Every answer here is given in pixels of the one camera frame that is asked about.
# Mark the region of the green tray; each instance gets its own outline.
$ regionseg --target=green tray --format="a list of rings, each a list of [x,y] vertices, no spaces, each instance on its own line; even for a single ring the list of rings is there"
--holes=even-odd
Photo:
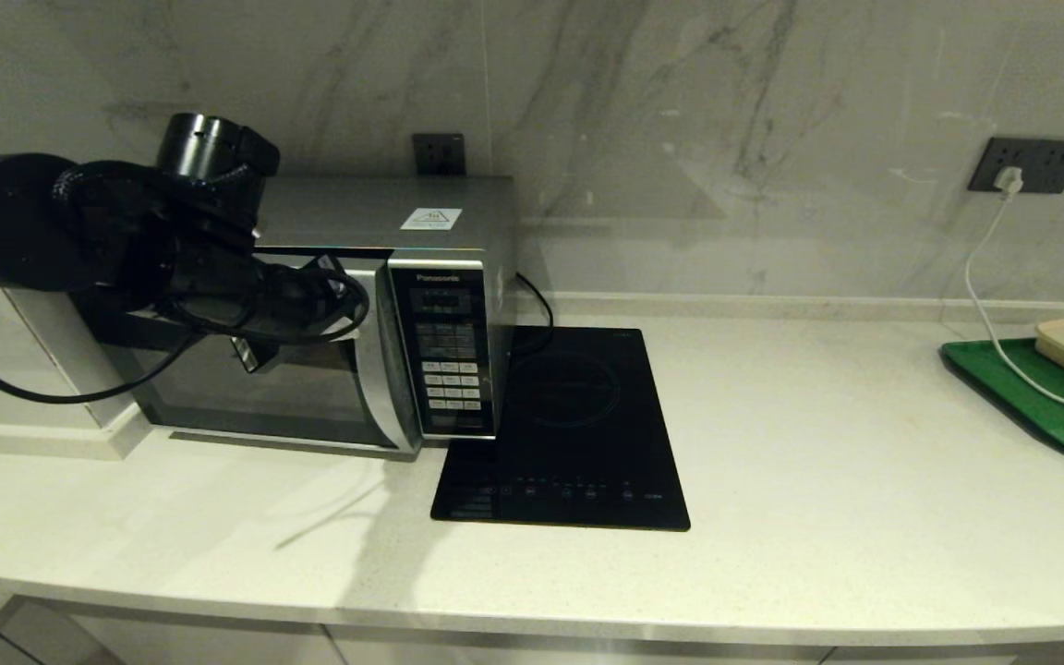
[[[1000,346],[1026,375],[1064,397],[1064,367],[1037,353],[1034,338],[1001,339]],[[1014,375],[992,342],[951,342],[938,349],[943,362],[964,382],[1017,420],[1040,440],[1064,451],[1064,404],[1034,390]]]

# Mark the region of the white power cord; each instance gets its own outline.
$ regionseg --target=white power cord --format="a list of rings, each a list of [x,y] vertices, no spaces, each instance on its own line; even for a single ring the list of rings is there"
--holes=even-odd
[[[1037,390],[1041,395],[1048,397],[1058,403],[1064,404],[1063,396],[1055,396],[1053,393],[1048,392],[1042,386],[1042,384],[1034,382],[1029,375],[1024,373],[1020,367],[1017,367],[1017,363],[1012,362],[1009,359],[1009,354],[1004,353],[1004,349],[1000,346],[1000,339],[996,336],[996,330],[992,329],[992,320],[987,317],[987,312],[983,311],[983,303],[980,302],[979,296],[976,295],[975,287],[971,286],[971,263],[976,261],[976,255],[979,254],[980,249],[983,249],[983,245],[987,244],[987,240],[992,238],[993,233],[996,233],[996,228],[1000,227],[1000,219],[1004,217],[1004,211],[1008,210],[1009,203],[1012,199],[1016,197],[1017,193],[1020,193],[1021,186],[1026,182],[1021,177],[1021,170],[1017,167],[1008,167],[999,172],[996,177],[996,186],[1004,193],[1000,200],[1000,207],[997,207],[996,216],[993,216],[992,223],[987,227],[987,232],[983,233],[983,239],[976,245],[975,249],[971,249],[971,253],[967,254],[967,262],[963,265],[963,281],[967,284],[967,294],[971,297],[971,303],[975,304],[976,311],[979,312],[980,319],[983,320],[983,328],[987,330],[988,339],[992,340],[992,345],[996,347],[996,353],[999,354],[1000,360],[1009,366],[1009,369],[1013,371],[1023,382],[1029,383],[1030,386]]]

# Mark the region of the marble backsplash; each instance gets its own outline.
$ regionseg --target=marble backsplash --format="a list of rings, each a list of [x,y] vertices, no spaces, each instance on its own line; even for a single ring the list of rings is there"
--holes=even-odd
[[[1064,0],[0,0],[0,151],[149,163],[180,110],[286,172],[464,132],[546,289],[959,298],[983,144],[1064,137]],[[977,281],[1064,300],[1064,194]]]

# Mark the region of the microwave control panel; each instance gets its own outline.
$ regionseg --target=microwave control panel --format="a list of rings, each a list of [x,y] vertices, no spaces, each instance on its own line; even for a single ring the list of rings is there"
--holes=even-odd
[[[427,437],[494,437],[482,269],[392,269],[417,413]]]

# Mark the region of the sticker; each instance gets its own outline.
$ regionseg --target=sticker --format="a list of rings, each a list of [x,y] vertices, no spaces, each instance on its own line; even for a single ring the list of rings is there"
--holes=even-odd
[[[401,225],[401,231],[449,231],[462,207],[418,207]]]

